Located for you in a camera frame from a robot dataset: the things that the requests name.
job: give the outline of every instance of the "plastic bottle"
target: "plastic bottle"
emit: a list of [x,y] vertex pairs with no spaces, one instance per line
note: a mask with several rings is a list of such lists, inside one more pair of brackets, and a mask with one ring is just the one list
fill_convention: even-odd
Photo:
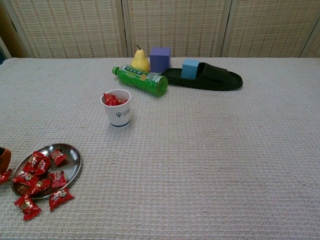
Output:
[[130,65],[115,66],[112,73],[126,85],[135,86],[157,97],[161,97],[167,91],[168,79],[165,76],[144,72]]

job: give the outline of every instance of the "candy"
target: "candy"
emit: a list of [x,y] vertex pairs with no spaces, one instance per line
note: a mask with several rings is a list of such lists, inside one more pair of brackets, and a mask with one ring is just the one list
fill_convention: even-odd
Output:
[[50,195],[50,198],[49,198],[50,211],[52,211],[53,209],[59,207],[61,204],[64,204],[65,202],[70,201],[74,198],[75,197],[69,193],[69,190],[66,187],[64,189],[55,191]]
[[33,187],[38,182],[39,178],[39,176],[32,175],[30,172],[25,171],[12,179],[12,182]]
[[54,164],[58,166],[66,159],[67,155],[62,154],[58,149],[56,149],[50,154],[50,157],[54,160]]
[[46,190],[47,188],[49,188],[50,184],[51,184],[50,178],[42,179],[42,180],[38,181],[33,187],[31,187],[27,193],[30,195],[36,195],[36,194]]
[[50,173],[50,177],[52,179],[52,188],[63,187],[67,184],[64,174],[64,171]]
[[14,205],[21,208],[24,214],[24,221],[33,219],[41,212],[41,209],[32,201],[28,194],[21,196],[14,202]]
[[12,173],[12,169],[8,169],[7,171],[0,172],[0,184],[8,181],[10,174]]
[[105,99],[105,105],[108,105],[108,106],[117,106],[117,105],[125,104],[128,101],[126,99],[121,100],[117,98],[116,95],[110,94],[110,93],[104,93],[103,95]]
[[37,169],[38,163],[42,160],[43,157],[44,155],[41,152],[35,151],[29,157],[28,162],[25,164],[22,170],[33,173]]
[[42,160],[39,162],[36,170],[34,171],[34,175],[42,175],[45,174],[48,169],[51,167],[51,161],[48,157],[43,157]]

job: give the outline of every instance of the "foam block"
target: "foam block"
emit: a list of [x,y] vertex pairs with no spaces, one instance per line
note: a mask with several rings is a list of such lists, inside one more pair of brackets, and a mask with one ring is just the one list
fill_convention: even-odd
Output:
[[163,73],[170,68],[170,58],[169,47],[153,47],[150,52],[150,72]]
[[200,62],[195,59],[187,58],[186,60],[184,60],[182,65],[181,78],[196,79],[199,63]]

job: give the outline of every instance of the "silver plate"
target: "silver plate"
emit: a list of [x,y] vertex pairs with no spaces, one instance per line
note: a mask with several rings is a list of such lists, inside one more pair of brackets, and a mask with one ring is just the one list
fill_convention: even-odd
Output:
[[[52,153],[54,150],[59,149],[59,151],[66,155],[66,159],[59,164],[59,166],[56,166],[53,159],[51,159],[51,168],[48,170],[48,173],[54,173],[54,172],[60,172],[61,170],[64,171],[64,178],[67,182],[67,184],[60,189],[63,189],[64,187],[68,186],[77,176],[79,173],[79,170],[82,165],[82,160],[79,151],[69,144],[65,143],[56,143],[52,145],[45,146],[39,150],[36,150],[37,152],[40,152],[44,154],[45,156],[49,156],[50,153]],[[19,176],[23,173],[23,168],[25,164],[27,163],[28,159],[30,158],[31,154],[26,157],[25,160],[23,160],[19,166],[15,169],[12,179],[11,179],[11,188],[12,190],[19,196],[22,196],[25,194],[26,190],[29,188],[28,186],[22,185],[20,183],[13,183],[13,178]],[[43,192],[40,192],[32,197],[33,200],[37,199],[45,199],[50,196],[54,191],[59,190],[59,188],[51,188],[49,187]]]

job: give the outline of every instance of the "white cup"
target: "white cup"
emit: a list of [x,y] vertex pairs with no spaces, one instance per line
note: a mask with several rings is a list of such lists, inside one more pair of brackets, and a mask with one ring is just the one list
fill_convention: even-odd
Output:
[[108,91],[107,94],[113,94],[118,99],[127,100],[124,104],[117,106],[108,106],[105,104],[105,96],[103,95],[100,98],[102,105],[106,111],[106,114],[109,118],[110,124],[116,129],[123,129],[130,125],[130,100],[131,95],[127,90],[115,89]]

